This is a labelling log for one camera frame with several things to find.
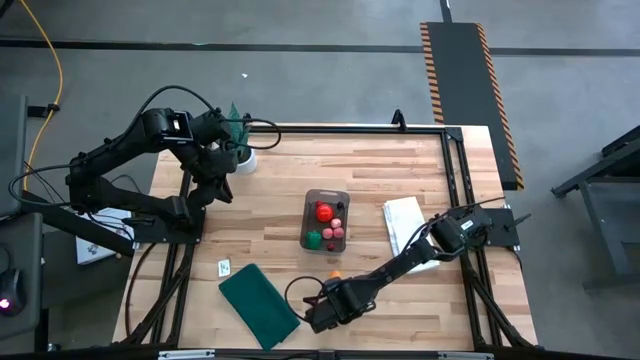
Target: gray floor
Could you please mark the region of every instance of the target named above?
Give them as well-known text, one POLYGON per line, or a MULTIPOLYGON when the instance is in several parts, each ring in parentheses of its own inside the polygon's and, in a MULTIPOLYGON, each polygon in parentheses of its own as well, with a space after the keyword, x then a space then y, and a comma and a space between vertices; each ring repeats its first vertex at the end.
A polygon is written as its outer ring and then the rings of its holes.
MULTIPOLYGON (((454 21, 482 23, 491 46, 640 46, 634 0, 450 2, 454 21)), ((418 22, 440 20, 437 0, 30 3, 56 39, 418 45, 418 22), (175 14, 180 21, 158 20, 175 14)), ((19 6, 0 20, 0 35, 7 34, 38 35, 19 6)), ((241 112, 277 121, 386 123, 400 107, 408 121, 433 122, 421 55, 65 50, 60 56, 64 111, 48 128, 36 166, 66 162, 121 132, 147 94, 169 83, 192 87, 223 108, 234 101, 241 112)), ((46 50, 0 49, 0 59, 0 91, 26 93, 34 103, 54 96, 57 77, 46 50)), ((494 62, 526 184, 507 197, 516 213, 533 213, 519 232, 539 342, 553 350, 637 358, 640 291, 582 290, 583 281, 608 273, 608 263, 582 199, 556 200, 549 189, 638 124, 640 58, 494 62)), ((176 93, 155 104, 202 110, 176 93)), ((31 138, 39 124, 29 121, 31 138)), ((141 157, 113 175, 131 174, 148 189, 154 160, 141 157)), ((64 188, 62 174, 47 178, 64 188)), ((108 343, 121 293, 56 309, 51 337, 66 347, 108 343)), ((2 343, 0 353, 18 351, 24 342, 2 343)))

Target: wooden table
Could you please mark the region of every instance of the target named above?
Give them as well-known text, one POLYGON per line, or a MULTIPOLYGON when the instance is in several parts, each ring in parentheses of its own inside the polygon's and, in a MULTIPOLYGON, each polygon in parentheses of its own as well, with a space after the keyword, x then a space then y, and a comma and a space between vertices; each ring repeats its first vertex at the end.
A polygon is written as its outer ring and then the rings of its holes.
MULTIPOLYGON (((487 128, 462 129, 476 201, 501 196, 487 128)), ((273 135, 265 134, 252 136, 250 142, 267 145, 272 141, 273 135)), ((459 174, 456 152, 452 154, 459 174)), ((160 154, 151 195, 178 194, 181 178, 177 160, 168 152, 160 154)), ((390 259, 382 213, 385 201, 415 196, 425 219, 450 206, 441 143, 433 135, 284 134, 278 147, 258 153, 255 173, 232 175, 229 183, 233 203, 215 202, 207 209, 205 234, 196 248, 185 305, 182 348, 259 348, 218 290, 224 280, 218 277, 218 261, 230 259, 232 273, 256 263, 284 293, 297 276, 326 279, 332 270, 340 270, 345 277, 358 275, 390 259), (341 256, 311 254, 298 243, 304 196, 315 188, 347 191, 351 196, 348 243, 341 256)), ((158 296, 166 251, 166 246, 157 246, 142 265, 131 303, 134 327, 158 296)), ((487 249, 487 261, 497 303, 522 335, 535 343, 518 262, 507 250, 494 248, 487 249)), ((317 286, 311 281, 296 283, 289 293, 293 308, 302 313, 301 298, 317 293, 317 286)), ((489 341, 485 308, 478 309, 489 341)), ((125 337, 122 310, 114 340, 125 337)), ((170 320, 167 316, 165 332, 170 320)), ((276 348, 470 350, 460 264, 443 263, 435 270, 404 276, 380 291, 375 311, 317 335, 303 323, 276 348)))

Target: black mouse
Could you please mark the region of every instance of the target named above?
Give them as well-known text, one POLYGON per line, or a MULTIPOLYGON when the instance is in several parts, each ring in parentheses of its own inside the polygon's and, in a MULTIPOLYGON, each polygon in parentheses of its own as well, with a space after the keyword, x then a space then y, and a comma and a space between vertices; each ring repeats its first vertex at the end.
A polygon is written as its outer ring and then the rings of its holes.
POLYGON ((0 274, 0 315, 16 316, 27 305, 22 272, 8 269, 0 274))

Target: hazard stripe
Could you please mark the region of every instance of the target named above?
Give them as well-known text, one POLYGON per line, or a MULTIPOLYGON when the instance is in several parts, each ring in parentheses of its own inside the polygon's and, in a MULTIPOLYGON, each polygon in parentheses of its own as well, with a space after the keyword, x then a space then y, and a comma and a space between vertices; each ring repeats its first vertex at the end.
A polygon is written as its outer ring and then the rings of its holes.
POLYGON ((442 103, 440 102, 440 89, 438 88, 438 77, 436 66, 433 62, 433 50, 431 49, 431 38, 427 23, 420 24, 420 38, 422 40, 422 51, 424 52, 424 62, 427 67, 427 81, 429 82, 429 93, 431 95, 431 108, 433 119, 436 124, 444 124, 442 113, 442 103))
POLYGON ((504 110, 504 104, 502 102, 502 96, 500 95, 500 88, 498 87, 498 79, 496 78, 496 72, 493 68, 493 60, 489 51, 489 45, 487 44, 487 38, 484 34, 482 25, 476 24, 478 28, 478 38, 480 39, 480 46, 484 51, 484 58, 487 64, 487 70, 489 71, 489 79, 491 86, 493 86, 493 93, 496 99, 496 105, 498 106, 498 112, 500 113, 500 120, 502 121, 502 130, 504 130, 505 138, 507 139, 507 146, 509 147, 509 155, 511 155, 511 164, 513 170, 516 173, 516 189, 524 189, 524 179, 520 172, 520 163, 518 162, 518 156, 516 155, 516 147, 513 143, 513 137, 511 136, 511 128, 509 127, 509 121, 507 120, 507 114, 504 110))

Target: red ball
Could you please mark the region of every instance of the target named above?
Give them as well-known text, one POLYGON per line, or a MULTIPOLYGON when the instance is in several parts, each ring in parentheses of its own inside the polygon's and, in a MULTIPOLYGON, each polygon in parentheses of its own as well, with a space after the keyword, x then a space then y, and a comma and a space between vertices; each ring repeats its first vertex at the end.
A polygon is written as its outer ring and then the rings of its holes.
POLYGON ((333 209, 327 204, 322 204, 316 209, 316 218, 320 222, 329 222, 333 219, 333 209))

